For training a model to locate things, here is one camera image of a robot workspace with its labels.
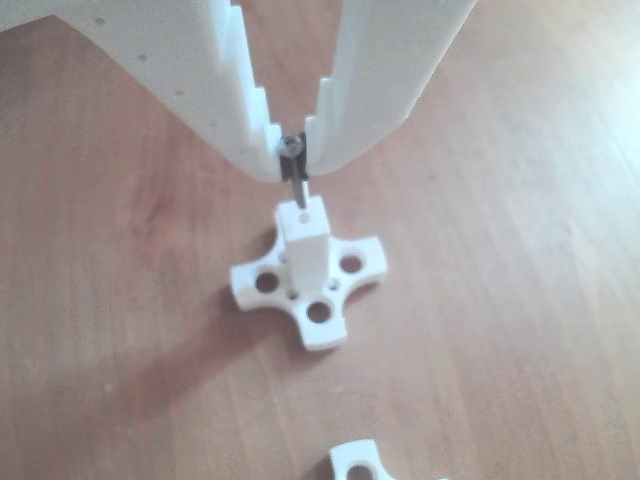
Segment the screw head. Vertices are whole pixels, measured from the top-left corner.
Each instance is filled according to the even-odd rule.
[[[304,144],[300,135],[285,135],[280,139],[280,146],[278,147],[278,154],[285,158],[296,158],[300,153]]]

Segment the cross-shaped base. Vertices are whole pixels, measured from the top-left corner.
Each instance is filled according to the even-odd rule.
[[[307,350],[332,348],[347,337],[342,307],[358,287],[387,271],[377,237],[340,240],[330,234],[319,196],[305,210],[295,202],[275,211],[276,241],[262,258],[231,268],[231,291],[241,310],[275,307],[298,325]]]

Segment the wood grain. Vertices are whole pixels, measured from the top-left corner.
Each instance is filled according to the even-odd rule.
[[[295,131],[339,5],[243,5]],[[0,477],[320,480],[374,437],[399,480],[640,478],[639,21],[479,3],[406,124],[313,179],[390,264],[323,354],[227,287],[286,186],[62,22],[1,34]]]

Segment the white 3d printed part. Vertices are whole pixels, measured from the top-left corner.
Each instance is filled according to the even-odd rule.
[[[329,450],[329,458],[335,480],[347,480],[349,470],[364,467],[371,473],[372,480],[394,480],[382,466],[375,440],[355,440],[343,443]]]
[[[296,321],[307,350],[342,343],[347,330],[342,307],[356,288],[382,279],[384,250],[376,237],[331,236],[319,196],[305,210],[294,201],[275,211],[276,241],[262,258],[231,268],[231,290],[242,310],[275,307]],[[261,280],[270,285],[261,288]]]
[[[240,170],[279,181],[282,131],[256,88],[242,18],[229,0],[87,3],[58,15],[122,65]]]
[[[342,2],[330,78],[307,117],[307,171],[346,165],[411,113],[475,0]]]

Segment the round hole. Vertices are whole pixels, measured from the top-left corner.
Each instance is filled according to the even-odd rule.
[[[324,302],[314,302],[307,308],[307,316],[314,323],[323,323],[331,317],[331,308]]]
[[[373,472],[364,465],[356,465],[347,472],[347,480],[373,480]]]
[[[359,272],[362,268],[362,260],[355,255],[345,255],[340,260],[340,268],[347,273]]]
[[[271,293],[278,288],[278,276],[275,273],[264,272],[256,278],[256,288],[260,293]]]

